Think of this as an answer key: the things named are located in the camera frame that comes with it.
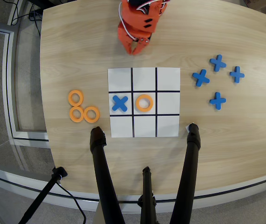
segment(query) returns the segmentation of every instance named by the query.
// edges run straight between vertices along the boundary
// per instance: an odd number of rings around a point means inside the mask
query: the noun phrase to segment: wire
[[[145,14],[144,10],[142,10],[141,8],[143,8],[144,6],[146,6],[146,5],[150,4],[150,3],[153,3],[155,1],[160,1],[160,0],[152,0],[152,1],[145,2],[145,3],[141,4],[141,5],[139,5],[137,7],[137,10],[140,10],[140,11],[142,11]]]
[[[143,7],[146,6],[146,5],[149,5],[149,4],[153,3],[155,1],[160,1],[160,0],[152,0],[152,1],[145,2],[142,5],[139,5],[136,10],[140,10],[140,11],[143,12],[143,14],[147,14],[147,11],[148,10],[146,8],[143,8]],[[170,2],[170,0],[164,0],[162,2],[163,7],[161,9],[163,9],[168,2]]]
[[[19,3],[19,0],[17,1],[17,4],[16,3],[14,3],[14,2],[10,2],[10,1],[6,1],[6,0],[3,0],[5,3],[9,3],[9,4],[13,4],[13,5],[16,5],[16,8],[15,8],[15,10],[14,10],[14,14],[13,14],[13,17],[15,16],[15,12],[16,12],[16,10],[17,10],[17,18],[16,19],[18,19],[19,18],[19,12],[18,12],[18,3]],[[15,24],[13,24],[13,21],[14,21],[15,19],[13,19],[12,20],[12,22],[11,22],[11,26],[12,25],[16,25],[17,23],[18,23],[18,20],[17,20],[17,22],[15,23]]]
[[[81,209],[80,205],[78,204],[76,198],[75,198],[71,193],[69,193],[67,190],[65,190],[61,185],[59,185],[58,182],[56,182],[56,184],[57,184],[61,189],[63,189],[65,192],[67,192],[67,193],[73,198],[73,200],[75,201],[75,203],[76,203],[78,209],[80,210],[80,212],[82,213],[82,215],[83,215],[83,217],[84,217],[83,224],[85,224],[85,223],[86,223],[86,215],[85,215],[84,212],[82,211],[82,209]]]
[[[35,23],[35,26],[36,26],[36,28],[37,28],[37,30],[38,30],[38,32],[39,32],[40,38],[41,38],[41,33],[40,33],[39,28],[38,28],[38,24],[36,23],[35,10],[34,10],[34,23]]]
[[[29,13],[28,13],[28,14],[25,14],[25,15],[22,15],[22,16],[19,16],[19,17],[17,17],[17,18],[14,18],[14,19],[12,20],[12,23],[13,23],[14,20],[17,20],[17,19],[19,19],[19,18],[22,18],[23,16],[26,16],[26,15],[29,15]]]
[[[120,21],[122,22],[123,24],[123,27],[125,29],[125,32],[127,32],[127,34],[129,35],[130,38],[132,38],[134,41],[137,41],[137,38],[133,37],[127,30],[127,28],[125,27],[125,24],[123,22],[123,19],[122,19],[122,16],[120,15],[120,7],[121,7],[122,3],[120,2],[119,3],[119,6],[118,6],[118,15],[119,15],[119,18],[120,18]]]

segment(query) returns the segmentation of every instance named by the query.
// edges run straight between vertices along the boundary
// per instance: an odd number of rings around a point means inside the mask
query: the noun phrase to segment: blue cross
[[[220,68],[226,68],[227,66],[224,62],[222,62],[222,55],[218,55],[217,59],[212,58],[210,62],[215,65],[214,71],[220,71]]]
[[[235,71],[230,72],[230,75],[234,77],[234,82],[235,83],[239,83],[240,82],[240,78],[244,78],[245,75],[244,73],[240,73],[240,67],[236,66],[235,67]]]
[[[221,93],[216,92],[216,98],[215,99],[211,99],[210,100],[210,104],[212,105],[216,105],[216,109],[217,110],[221,110],[221,104],[222,103],[226,103],[226,99],[225,98],[221,98]]]
[[[128,97],[123,97],[122,99],[120,99],[117,95],[115,95],[113,97],[113,100],[115,101],[115,105],[112,107],[113,111],[116,111],[118,108],[122,109],[124,112],[128,110],[126,105],[124,105],[124,103],[128,101]]]
[[[193,77],[197,79],[196,86],[200,87],[202,86],[202,83],[209,83],[210,80],[205,77],[206,75],[206,70],[202,69],[200,74],[198,73],[193,73]]]

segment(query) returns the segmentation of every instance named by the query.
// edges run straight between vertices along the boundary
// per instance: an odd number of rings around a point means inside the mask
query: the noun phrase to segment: light wood tabletop
[[[266,175],[266,15],[219,0],[173,0],[150,45],[130,56],[117,38],[120,0],[78,0],[44,11],[41,90],[49,143],[69,190],[98,193],[90,131],[100,126],[117,194],[142,194],[142,169],[151,168],[155,194],[177,193],[191,122],[199,126],[196,190],[219,188]],[[223,55],[227,67],[209,63]],[[229,72],[240,66],[239,84]],[[111,138],[108,68],[180,67],[179,137]],[[210,83],[195,87],[193,72],[207,70]],[[83,108],[97,106],[94,124],[70,120],[68,94],[84,93]],[[227,102],[209,104],[215,92]]]

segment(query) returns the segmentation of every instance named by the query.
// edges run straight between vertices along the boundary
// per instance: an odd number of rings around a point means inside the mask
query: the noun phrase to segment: black tripod leg
[[[90,151],[94,159],[95,177],[106,224],[124,224],[104,153],[106,138],[100,127],[92,129]]]
[[[35,211],[38,209],[40,204],[43,202],[49,191],[53,188],[56,181],[61,180],[63,177],[66,177],[68,174],[62,167],[54,168],[53,175],[51,180],[46,184],[44,189],[40,192],[40,194],[36,197],[34,202],[30,205],[27,211],[24,213],[22,219],[20,220],[19,224],[25,224],[29,221]]]
[[[138,200],[141,207],[140,224],[156,224],[156,199],[151,188],[151,172],[149,167],[143,169],[143,195]]]
[[[189,131],[184,168],[170,224],[189,224],[191,219],[201,141],[197,125],[191,124]]]

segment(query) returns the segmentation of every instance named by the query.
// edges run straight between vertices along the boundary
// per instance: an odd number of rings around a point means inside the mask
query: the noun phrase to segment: orange o ring
[[[147,107],[147,108],[143,108],[143,107],[141,107],[140,106],[140,100],[141,99],[148,99],[149,101],[150,101],[150,104],[149,104],[149,106]],[[152,98],[149,96],[149,95],[141,95],[141,96],[139,96],[138,98],[137,98],[137,100],[136,100],[136,107],[138,108],[138,110],[140,110],[141,112],[148,112],[148,111],[150,111],[151,109],[152,109],[152,107],[153,107],[153,100],[152,100]]]
[[[73,114],[74,110],[78,110],[81,114],[81,116],[79,118],[76,118]],[[84,112],[83,112],[83,109],[79,106],[73,106],[70,111],[69,111],[69,117],[71,118],[71,120],[73,122],[80,122],[84,119]]]
[[[79,101],[76,103],[75,101],[73,101],[72,96],[74,94],[78,94],[79,95]],[[83,102],[83,93],[80,90],[72,90],[69,94],[68,94],[68,102],[69,104],[71,104],[72,106],[79,106],[82,104]]]
[[[95,118],[94,119],[91,119],[88,115],[87,115],[87,112],[88,111],[94,111],[95,112]],[[99,109],[97,109],[96,107],[94,106],[89,106],[85,109],[84,111],[84,118],[86,119],[87,122],[89,123],[95,123],[98,121],[98,119],[100,118],[100,111]]]

